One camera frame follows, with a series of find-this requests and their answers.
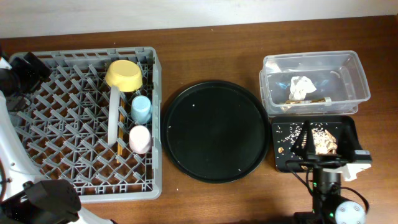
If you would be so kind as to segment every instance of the black tray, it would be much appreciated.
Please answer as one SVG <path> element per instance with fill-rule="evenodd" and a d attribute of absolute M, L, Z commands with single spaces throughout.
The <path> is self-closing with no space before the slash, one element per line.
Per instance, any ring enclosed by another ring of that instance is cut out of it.
<path fill-rule="evenodd" d="M 224 81 L 200 83 L 179 94 L 167 109 L 161 130 L 174 165 L 210 183 L 248 175 L 265 157 L 271 138 L 260 101 Z"/>
<path fill-rule="evenodd" d="M 353 130 L 355 138 L 358 138 L 355 129 L 355 123 L 349 116 L 286 116 L 286 117 L 276 117 L 271 122 L 272 128 L 272 138 L 274 141 L 274 152 L 275 152 L 275 165 L 276 169 L 280 172 L 290 172 L 285 162 L 287 160 L 299 160 L 299 156 L 291 153 L 290 148 L 293 146 L 297 137 L 288 139 L 285 138 L 290 136 L 290 127 L 292 131 L 296 130 L 296 127 L 302 128 L 304 121 L 309 120 L 311 128 L 323 128 L 327 129 L 330 134 L 332 134 L 336 140 L 341 134 L 343 127 L 348 126 Z M 282 153 L 278 152 L 278 148 L 283 147 L 284 151 Z M 296 172 L 305 172 L 299 165 L 292 164 L 289 165 Z"/>

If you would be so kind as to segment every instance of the clear plastic bin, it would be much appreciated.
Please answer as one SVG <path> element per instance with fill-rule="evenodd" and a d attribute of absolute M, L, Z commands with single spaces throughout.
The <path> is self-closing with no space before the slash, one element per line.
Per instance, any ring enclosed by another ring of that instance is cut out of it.
<path fill-rule="evenodd" d="M 329 97 L 331 102 L 289 105 L 292 77 L 306 76 L 317 88 L 305 100 Z M 371 97 L 358 55 L 353 51 L 271 55 L 260 72 L 262 104 L 269 116 L 353 114 Z"/>

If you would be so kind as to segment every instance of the wooden table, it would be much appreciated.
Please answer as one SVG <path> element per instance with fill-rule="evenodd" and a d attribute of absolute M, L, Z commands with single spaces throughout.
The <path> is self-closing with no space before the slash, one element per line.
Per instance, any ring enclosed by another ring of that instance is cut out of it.
<path fill-rule="evenodd" d="M 394 16 L 29 37 L 0 43 L 9 54 L 152 46 L 163 68 L 163 105 L 200 80 L 234 82 L 260 98 L 259 71 L 266 55 L 354 50 L 366 72 L 371 99 L 360 104 L 353 118 L 362 147 L 371 151 L 373 166 L 344 185 L 370 201 L 368 223 L 397 223 L 398 22 Z M 85 207 L 120 224 L 263 222 L 312 209 L 305 187 L 292 174 L 275 171 L 272 150 L 253 173 L 230 184 L 194 180 L 177 170 L 165 154 L 162 162 L 163 191 L 158 199 Z M 353 194 L 343 195 L 360 202 Z"/>

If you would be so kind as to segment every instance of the crumpled white paper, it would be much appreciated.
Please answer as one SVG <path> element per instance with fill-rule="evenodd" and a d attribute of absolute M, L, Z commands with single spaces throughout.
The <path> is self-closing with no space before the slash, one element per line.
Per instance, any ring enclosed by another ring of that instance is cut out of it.
<path fill-rule="evenodd" d="M 304 100 L 307 93 L 312 93 L 317 88 L 313 85 L 311 79 L 302 77 L 292 77 L 290 85 L 290 100 Z"/>

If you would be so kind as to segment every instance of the yellow bowl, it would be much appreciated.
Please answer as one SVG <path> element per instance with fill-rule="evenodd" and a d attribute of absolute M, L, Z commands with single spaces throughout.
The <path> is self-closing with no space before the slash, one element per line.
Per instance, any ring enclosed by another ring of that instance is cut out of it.
<path fill-rule="evenodd" d="M 109 66 L 105 81 L 109 86 L 117 86 L 120 91 L 135 91 L 142 86 L 141 69 L 134 62 L 117 60 Z"/>

